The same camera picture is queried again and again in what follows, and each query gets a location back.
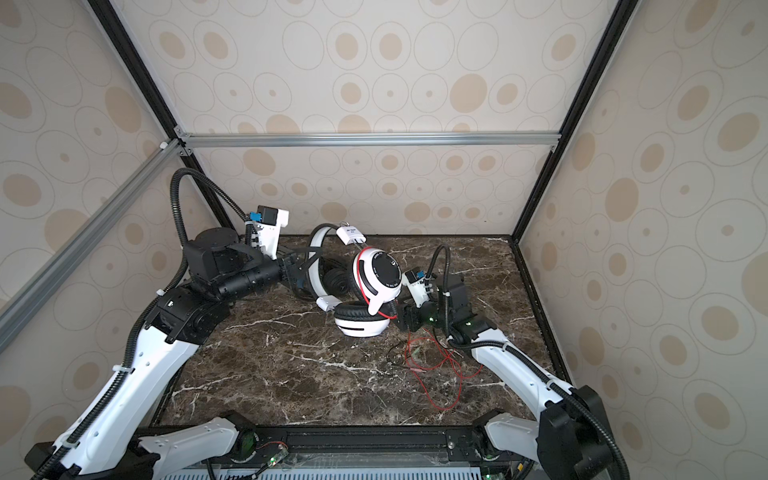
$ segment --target black frame edge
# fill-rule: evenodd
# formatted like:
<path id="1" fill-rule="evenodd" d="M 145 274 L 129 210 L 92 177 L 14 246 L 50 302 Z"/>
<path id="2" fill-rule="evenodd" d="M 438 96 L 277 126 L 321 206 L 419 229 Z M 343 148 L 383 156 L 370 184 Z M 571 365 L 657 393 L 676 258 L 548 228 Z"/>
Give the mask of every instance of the black frame edge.
<path id="1" fill-rule="evenodd" d="M 637 3 L 639 0 L 619 0 L 614 9 L 614 13 L 608 24 L 605 27 L 605 33 L 600 39 L 597 49 L 594 51 L 592 60 L 587 67 L 587 73 L 581 80 L 581 85 L 576 92 L 573 103 L 568 109 L 568 113 L 563 120 L 563 126 L 560 129 L 560 141 L 558 146 L 551 152 L 544 162 L 544 166 L 541 169 L 541 173 L 536 179 L 536 183 L 528 196 L 528 200 L 525 202 L 523 211 L 520 215 L 520 219 L 515 225 L 515 229 L 512 231 L 513 243 L 519 243 L 525 233 L 525 229 L 528 228 L 528 224 L 531 222 L 533 214 L 536 212 L 539 201 L 544 196 L 544 192 L 547 190 L 549 181 L 554 175 L 554 171 L 560 164 L 560 160 L 571 143 L 571 138 L 578 127 L 581 117 L 587 109 L 589 101 L 592 99 L 592 94 L 600 82 L 600 79 L 605 72 L 605 68 L 611 62 L 614 50 L 618 45 L 621 35 L 624 33 L 624 29 L 627 27 L 629 19 L 632 17 Z"/>
<path id="2" fill-rule="evenodd" d="M 552 360 L 553 373 L 559 379 L 571 383 L 571 376 L 568 374 L 568 369 L 565 367 L 565 360 L 560 354 L 558 343 L 554 339 L 554 333 L 549 324 L 549 318 L 547 318 L 547 314 L 544 312 L 544 307 L 541 305 L 541 299 L 538 298 L 533 279 L 531 278 L 530 272 L 528 272 L 528 266 L 525 264 L 525 259 L 520 251 L 520 245 L 515 241 L 510 241 L 509 246 L 512 249 L 512 256 L 515 258 L 515 264 L 518 266 L 520 278 L 525 286 L 525 292 L 528 294 L 528 299 L 531 301 L 531 310 L 533 310 L 533 315 L 536 317 L 536 323 L 541 332 L 541 338 L 544 339 L 544 345 L 547 347 L 549 357 Z"/>
<path id="3" fill-rule="evenodd" d="M 131 41 L 130 35 L 128 35 L 128 32 L 125 30 L 125 27 L 112 7 L 112 4 L 110 2 L 105 2 L 104 0 L 88 0 L 88 4 L 91 6 L 96 18 L 99 23 L 101 23 L 101 27 L 112 42 L 115 51 L 120 55 L 123 64 L 136 82 L 144 99 L 147 101 L 155 117 L 157 117 L 157 120 L 160 122 L 163 131 L 169 138 L 178 138 L 183 147 L 184 141 L 179 138 L 178 133 L 175 130 L 177 126 L 176 119 L 170 112 L 168 105 L 165 103 L 163 95 L 157 88 L 157 84 L 154 83 L 147 66 L 144 64 L 144 61 L 141 60 L 138 50 Z M 191 150 L 188 152 L 188 154 L 182 154 L 180 156 L 181 161 L 184 162 L 184 166 L 204 173 L 200 166 L 200 162 L 197 161 L 194 154 L 191 153 Z M 222 227 L 234 228 L 232 220 L 230 220 L 229 215 L 227 215 L 227 212 L 224 210 L 224 207 L 216 194 L 208 190 L 208 188 L 201 182 L 196 181 L 196 183 L 219 224 Z"/>

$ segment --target red wire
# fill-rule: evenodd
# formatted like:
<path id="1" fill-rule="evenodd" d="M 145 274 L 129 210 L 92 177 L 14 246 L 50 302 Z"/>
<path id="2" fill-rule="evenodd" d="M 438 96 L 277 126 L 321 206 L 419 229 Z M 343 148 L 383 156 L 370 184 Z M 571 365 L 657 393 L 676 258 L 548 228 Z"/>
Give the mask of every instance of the red wire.
<path id="1" fill-rule="evenodd" d="M 437 345 L 438 351 L 443 357 L 442 361 L 435 366 L 421 366 L 410 355 L 412 343 L 418 342 L 419 340 L 427 340 L 427 339 L 430 339 L 431 341 L 434 342 L 435 345 Z M 420 336 L 414 339 L 411 338 L 411 333 L 408 332 L 408 342 L 406 343 L 406 350 L 405 352 L 403 352 L 403 355 L 406 358 L 406 365 L 410 367 L 411 373 L 413 374 L 414 377 L 416 377 L 416 380 L 419 381 L 419 384 L 421 384 L 422 388 L 424 389 L 424 393 L 427 395 L 427 400 L 429 400 L 429 403 L 431 403 L 432 406 L 435 407 L 437 410 L 442 410 L 443 412 L 448 411 L 453 407 L 455 407 L 456 405 L 458 405 L 458 401 L 462 397 L 463 380 L 473 378 L 482 371 L 482 365 L 480 365 L 480 368 L 478 369 L 477 372 L 473 373 L 470 376 L 464 376 L 462 371 L 462 364 L 458 360 L 453 358 L 451 352 L 443 348 L 443 346 L 440 345 L 440 342 L 438 342 L 437 339 L 434 336 L 432 336 L 432 334 L 430 334 L 429 332 L 427 332 L 427 336 Z M 432 400 L 432 397 L 429 395 L 429 391 L 427 390 L 426 385 L 424 385 L 424 382 L 422 381 L 421 377 L 419 377 L 419 374 L 416 373 L 415 369 L 420 369 L 422 371 L 430 371 L 443 366 L 445 362 L 450 363 L 451 369 L 453 369 L 453 372 L 458 377 L 458 394 L 456 395 L 456 400 L 454 400 L 454 402 L 451 405 L 447 407 L 441 407 Z"/>
<path id="2" fill-rule="evenodd" d="M 362 293 L 362 298 L 366 301 L 366 305 L 370 305 L 371 301 L 368 300 L 366 291 L 362 289 L 362 280 L 360 279 L 360 255 L 362 255 L 362 252 L 368 250 L 369 248 L 373 248 L 373 247 L 365 247 L 364 249 L 360 250 L 360 253 L 358 253 L 356 256 L 357 260 L 355 260 L 357 262 L 357 287 L 360 289 L 360 293 Z M 397 318 L 397 314 L 395 314 L 394 316 L 389 316 L 389 315 L 383 314 L 381 310 L 379 310 L 379 315 L 390 320 Z"/>
<path id="3" fill-rule="evenodd" d="M 267 445 L 272 445 L 273 443 L 279 443 L 279 444 L 281 444 L 283 447 L 285 447 L 285 448 L 288 448 L 288 445 L 286 445 L 284 442 L 267 442 L 267 443 L 265 443 L 264 445 L 262 445 L 262 446 L 260 446 L 260 447 L 256 447 L 256 450 L 258 450 L 258 449 L 263 449 L 263 448 L 264 448 L 264 447 L 266 447 Z"/>

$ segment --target black ear cushion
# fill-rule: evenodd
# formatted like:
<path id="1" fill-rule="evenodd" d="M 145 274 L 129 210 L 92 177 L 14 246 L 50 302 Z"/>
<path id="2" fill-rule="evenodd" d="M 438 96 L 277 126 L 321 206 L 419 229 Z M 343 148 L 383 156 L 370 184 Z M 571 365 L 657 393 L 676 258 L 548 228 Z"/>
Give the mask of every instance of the black ear cushion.
<path id="1" fill-rule="evenodd" d="M 383 320 L 381 315 L 369 315 L 368 306 L 365 302 L 346 302 L 336 305 L 333 309 L 333 316 L 339 320 L 355 320 L 358 322 L 373 322 L 376 320 Z"/>
<path id="2" fill-rule="evenodd" d="M 349 292 L 349 280 L 345 268 L 332 268 L 323 276 L 323 286 L 331 295 L 342 296 Z"/>
<path id="3" fill-rule="evenodd" d="M 397 303 L 393 300 L 382 305 L 382 312 L 387 316 L 397 314 Z M 336 305 L 333 309 L 333 316 L 339 320 L 352 320 L 356 322 L 375 322 L 384 320 L 381 315 L 371 316 L 368 314 L 368 305 L 365 302 L 346 302 Z"/>
<path id="4" fill-rule="evenodd" d="M 346 269 L 346 281 L 349 284 L 349 291 L 353 293 L 354 296 L 357 297 L 358 300 L 361 302 L 365 302 L 366 299 L 362 297 L 362 291 L 360 291 L 360 288 L 357 286 L 357 278 L 355 277 L 355 259 L 357 258 L 357 254 L 355 254 L 352 259 L 349 261 L 349 266 Z"/>

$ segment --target cable tie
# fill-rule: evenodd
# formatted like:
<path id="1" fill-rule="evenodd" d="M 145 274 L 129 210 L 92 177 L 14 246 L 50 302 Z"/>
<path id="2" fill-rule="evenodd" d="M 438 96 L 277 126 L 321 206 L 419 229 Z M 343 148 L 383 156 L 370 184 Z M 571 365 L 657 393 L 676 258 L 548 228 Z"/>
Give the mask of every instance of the cable tie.
<path id="1" fill-rule="evenodd" d="M 70 443 L 70 442 L 67 442 L 66 440 L 61 440 L 61 447 L 62 448 L 67 448 L 67 449 L 73 450 L 73 449 L 76 449 L 78 447 L 78 445 L 80 445 L 80 441 L 79 440 L 76 441 L 75 443 Z"/>

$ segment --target wallpaper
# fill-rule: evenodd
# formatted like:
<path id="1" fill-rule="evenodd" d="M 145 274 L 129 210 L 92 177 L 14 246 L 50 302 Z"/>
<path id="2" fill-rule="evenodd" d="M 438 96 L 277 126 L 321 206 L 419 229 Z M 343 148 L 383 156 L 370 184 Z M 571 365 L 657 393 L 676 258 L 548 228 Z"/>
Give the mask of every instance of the wallpaper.
<path id="1" fill-rule="evenodd" d="M 164 135 L 78 2 L 0 2 L 0 309 Z"/>
<path id="2" fill-rule="evenodd" d="M 558 130 L 613 0 L 122 0 L 194 133 Z"/>
<path id="3" fill-rule="evenodd" d="M 260 204 L 289 210 L 285 233 L 346 221 L 367 234 L 509 235 L 549 150 L 478 145 L 196 152 L 208 175 L 246 212 Z"/>
<path id="4" fill-rule="evenodd" d="M 645 2 L 522 243 L 633 478 L 768 472 L 768 2 Z"/>
<path id="5" fill-rule="evenodd" d="M 128 331 L 173 278 L 181 248 L 169 162 L 117 225 L 0 353 L 0 480 L 28 480 L 24 455 L 66 430 L 122 362 Z M 215 219 L 188 178 L 181 208 L 194 238 Z"/>

